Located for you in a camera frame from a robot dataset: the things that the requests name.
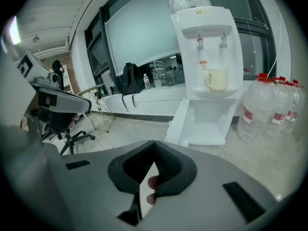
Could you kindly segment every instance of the ceiling light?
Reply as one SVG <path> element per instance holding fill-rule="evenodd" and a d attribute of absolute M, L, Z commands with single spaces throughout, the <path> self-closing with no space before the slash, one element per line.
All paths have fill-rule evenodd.
<path fill-rule="evenodd" d="M 37 43 L 39 41 L 39 37 L 37 35 L 35 35 L 35 37 L 32 39 L 32 41 L 34 43 Z"/>
<path fill-rule="evenodd" d="M 17 20 L 16 20 L 16 16 L 14 16 L 13 22 L 10 26 L 10 35 L 11 35 L 11 39 L 13 44 L 18 44 L 20 43 L 20 37 L 19 37 L 19 33 L 18 33 L 18 28 L 17 28 Z"/>

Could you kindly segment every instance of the red label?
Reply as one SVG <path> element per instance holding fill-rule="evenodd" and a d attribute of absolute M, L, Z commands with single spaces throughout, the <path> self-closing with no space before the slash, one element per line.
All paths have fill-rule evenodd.
<path fill-rule="evenodd" d="M 201 70 L 206 70 L 206 64 L 207 64 L 207 61 L 200 62 Z"/>
<path fill-rule="evenodd" d="M 243 107 L 242 119 L 244 120 L 244 122 L 246 122 L 247 124 L 250 124 L 253 115 L 254 114 L 252 112 L 250 112 L 245 107 Z"/>
<path fill-rule="evenodd" d="M 297 117 L 297 113 L 296 112 L 292 112 L 291 110 L 288 112 L 287 116 L 285 117 L 286 120 L 290 121 L 290 122 L 295 122 Z"/>
<path fill-rule="evenodd" d="M 274 118 L 272 119 L 271 122 L 275 125 L 280 125 L 283 122 L 284 118 L 285 118 L 285 115 L 275 113 Z"/>
<path fill-rule="evenodd" d="M 288 112 L 287 116 L 290 116 L 292 118 L 296 118 L 297 117 L 297 113 L 292 112 L 291 110 Z"/>

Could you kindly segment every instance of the finger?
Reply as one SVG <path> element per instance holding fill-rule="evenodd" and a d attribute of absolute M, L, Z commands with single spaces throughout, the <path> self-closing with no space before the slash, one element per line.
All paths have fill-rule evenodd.
<path fill-rule="evenodd" d="M 150 188 L 155 189 L 157 186 L 158 175 L 152 176 L 148 179 L 148 185 Z"/>
<path fill-rule="evenodd" d="M 46 97 L 46 104 L 50 105 L 50 97 L 49 96 Z"/>
<path fill-rule="evenodd" d="M 151 205 L 154 205 L 155 204 L 155 194 L 152 193 L 152 194 L 148 195 L 146 197 L 146 202 L 148 202 Z"/>
<path fill-rule="evenodd" d="M 78 121 L 79 120 L 79 115 L 78 114 L 75 114 L 74 118 L 73 118 L 75 121 Z"/>
<path fill-rule="evenodd" d="M 73 126 L 75 126 L 75 121 L 73 120 L 73 121 L 71 121 L 71 123 L 70 123 L 70 125 L 69 125 L 70 127 L 73 127 Z"/>

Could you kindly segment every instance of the large plastic water bottle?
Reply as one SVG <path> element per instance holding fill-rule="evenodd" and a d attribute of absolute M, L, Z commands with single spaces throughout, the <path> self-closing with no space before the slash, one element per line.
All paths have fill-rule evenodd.
<path fill-rule="evenodd" d="M 148 90 L 148 89 L 151 89 L 151 86 L 150 86 L 150 80 L 149 78 L 147 77 L 146 74 L 143 74 L 143 81 L 144 81 L 144 85 L 145 85 L 145 88 Z"/>
<path fill-rule="evenodd" d="M 288 88 L 292 95 L 292 106 L 282 125 L 281 134 L 284 135 L 290 134 L 293 131 L 297 116 L 301 112 L 305 103 L 305 95 L 298 86 L 297 80 L 294 79 L 293 83 L 288 83 Z"/>
<path fill-rule="evenodd" d="M 243 142 L 255 140 L 264 130 L 274 108 L 273 98 L 273 80 L 260 74 L 244 95 L 244 107 L 237 123 L 237 132 Z"/>
<path fill-rule="evenodd" d="M 284 83 L 285 78 L 281 77 L 280 80 L 274 88 L 274 99 L 272 102 L 274 102 L 275 106 L 264 131 L 264 135 L 270 138 L 277 138 L 279 136 L 283 121 L 292 104 L 292 94 L 286 83 Z"/>

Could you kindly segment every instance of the white mug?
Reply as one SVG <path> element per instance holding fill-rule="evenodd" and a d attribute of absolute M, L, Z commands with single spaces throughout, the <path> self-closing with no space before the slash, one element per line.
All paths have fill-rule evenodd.
<path fill-rule="evenodd" d="M 205 71 L 205 83 L 212 91 L 225 91 L 228 87 L 228 69 L 207 69 Z"/>

